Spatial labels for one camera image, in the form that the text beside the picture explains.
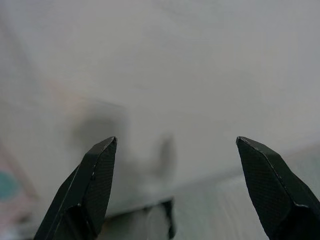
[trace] white wall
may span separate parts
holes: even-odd
[[[318,143],[319,11],[316,0],[3,0],[0,138],[38,190],[38,218],[109,133],[121,135],[115,212],[239,168],[238,135],[280,153]],[[157,175],[163,134],[174,153]]]

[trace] blurry object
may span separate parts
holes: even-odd
[[[320,202],[309,187],[267,146],[238,137],[245,182],[271,240],[320,239]]]
[[[107,219],[98,240],[168,240],[176,230],[173,201],[124,213]]]
[[[93,240],[109,202],[117,140],[95,144],[55,195],[34,240]]]
[[[29,214],[34,200],[28,179],[0,144],[0,231]]]

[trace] teal object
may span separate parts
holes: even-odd
[[[13,198],[19,191],[19,183],[11,174],[0,171],[0,201]]]

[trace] white surface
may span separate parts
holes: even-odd
[[[110,126],[106,109],[123,120],[114,213],[238,168],[238,135],[280,153],[318,143],[319,11],[316,0],[1,1],[0,137],[38,191],[38,220],[104,135],[85,138],[86,120]],[[163,134],[176,158],[153,176]]]

